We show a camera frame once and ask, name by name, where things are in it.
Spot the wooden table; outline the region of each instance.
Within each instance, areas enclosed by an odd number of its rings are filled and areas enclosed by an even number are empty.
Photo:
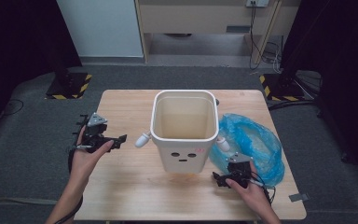
[[[212,172],[219,170],[207,160],[196,175],[164,172],[156,145],[149,141],[134,146],[138,137],[150,130],[154,97],[159,91],[105,91],[97,113],[108,119],[105,136],[127,134],[121,149],[105,154],[95,167],[84,192],[84,202],[76,214],[81,220],[256,220],[239,195],[217,187]],[[219,100],[219,116],[244,115],[276,134],[261,91],[210,91]],[[303,219],[301,201],[292,203],[297,194],[284,153],[283,181],[277,185],[272,207],[280,219]]]

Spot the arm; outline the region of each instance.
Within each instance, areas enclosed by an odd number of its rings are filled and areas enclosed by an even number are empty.
[[[254,173],[256,173],[256,169],[252,161],[251,169]],[[232,179],[227,179],[226,182],[232,189],[240,194],[241,198],[249,206],[249,208],[257,213],[265,223],[281,223],[269,204],[269,201],[266,199],[266,195],[259,186],[249,183],[248,188],[244,189],[240,184]]]
[[[57,201],[46,224],[55,223],[72,212],[79,203],[84,189],[89,183],[89,177],[101,156],[109,150],[113,141],[109,141],[98,148],[94,153],[88,153],[85,149],[77,149],[72,162],[72,172],[69,181],[62,192],[61,198]],[[73,217],[65,223],[72,223]]]

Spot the wall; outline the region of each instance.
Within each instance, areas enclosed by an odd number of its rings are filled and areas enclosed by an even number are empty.
[[[57,2],[80,57],[144,57],[134,1]]]

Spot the power outlet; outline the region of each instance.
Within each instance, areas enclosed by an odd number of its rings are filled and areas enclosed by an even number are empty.
[[[247,0],[246,6],[247,7],[267,7],[269,5],[269,0]]]

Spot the finger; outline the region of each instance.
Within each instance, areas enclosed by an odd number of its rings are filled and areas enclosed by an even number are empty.
[[[82,138],[83,138],[83,133],[84,133],[85,130],[86,130],[86,126],[83,126],[83,127],[81,128],[80,133],[79,133],[79,136],[78,136],[78,138],[77,138],[77,142],[76,142],[77,145],[80,145],[80,144],[81,144]]]
[[[237,191],[239,194],[241,194],[242,191],[244,191],[245,189],[239,184],[237,183],[235,180],[226,179],[226,183],[235,191]]]
[[[93,154],[98,159],[103,156],[103,154],[107,151],[109,151],[110,147],[113,145],[113,140],[105,142],[100,148],[98,148]]]

